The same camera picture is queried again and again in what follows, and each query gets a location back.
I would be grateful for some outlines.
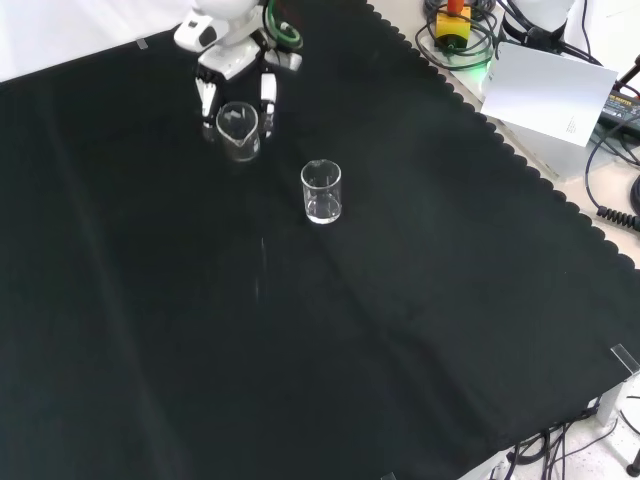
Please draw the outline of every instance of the white cardboard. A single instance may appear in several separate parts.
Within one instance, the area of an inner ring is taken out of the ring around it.
[[[584,147],[617,72],[502,43],[485,82],[482,113]]]

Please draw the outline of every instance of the yellow device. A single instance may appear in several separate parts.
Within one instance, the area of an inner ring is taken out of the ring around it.
[[[445,12],[438,13],[436,17],[436,38],[440,41],[439,45],[466,48],[471,35],[471,22],[469,21],[471,19],[471,7],[463,7],[459,15],[466,19],[451,17]]]

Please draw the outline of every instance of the black tablecloth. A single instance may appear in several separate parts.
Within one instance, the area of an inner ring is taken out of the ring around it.
[[[454,479],[640,357],[631,261],[362,1],[290,3],[252,165],[170,33],[1,87],[0,477]]]

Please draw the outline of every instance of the electronic device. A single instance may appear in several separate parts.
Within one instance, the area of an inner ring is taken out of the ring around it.
[[[640,99],[613,90],[602,109],[598,123],[607,128],[624,124],[619,130],[620,133],[640,140],[640,119],[625,123],[638,115],[640,115]]]

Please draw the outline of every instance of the white robot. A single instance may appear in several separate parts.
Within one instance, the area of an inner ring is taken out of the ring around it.
[[[185,50],[202,53],[196,69],[196,86],[202,100],[203,134],[215,141],[215,118],[221,89],[245,70],[262,71],[261,131],[273,134],[278,86],[273,66],[297,71],[302,37],[273,18],[273,0],[192,0],[194,6],[175,33]]]
[[[498,0],[506,10],[502,22],[505,38],[541,50],[564,39],[569,12],[577,0]]]

